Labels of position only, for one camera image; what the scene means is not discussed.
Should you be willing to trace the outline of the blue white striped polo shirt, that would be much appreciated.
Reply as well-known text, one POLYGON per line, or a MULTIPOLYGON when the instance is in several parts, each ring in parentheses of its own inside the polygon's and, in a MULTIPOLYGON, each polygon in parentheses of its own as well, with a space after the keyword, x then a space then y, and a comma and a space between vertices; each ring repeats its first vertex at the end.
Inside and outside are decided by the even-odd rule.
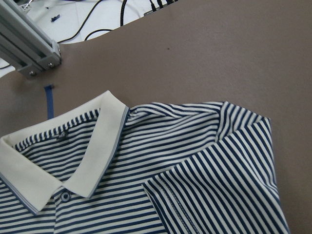
POLYGON ((287 234, 271 123, 110 92, 0 139, 3 234, 287 234))

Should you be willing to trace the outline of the aluminium frame post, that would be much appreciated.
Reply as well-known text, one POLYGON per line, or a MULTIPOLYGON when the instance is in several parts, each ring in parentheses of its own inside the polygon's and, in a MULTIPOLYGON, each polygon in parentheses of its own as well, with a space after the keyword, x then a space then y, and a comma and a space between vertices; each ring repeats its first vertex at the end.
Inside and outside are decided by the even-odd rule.
POLYGON ((0 57, 30 78, 61 64, 58 43, 12 0, 0 2, 0 57))

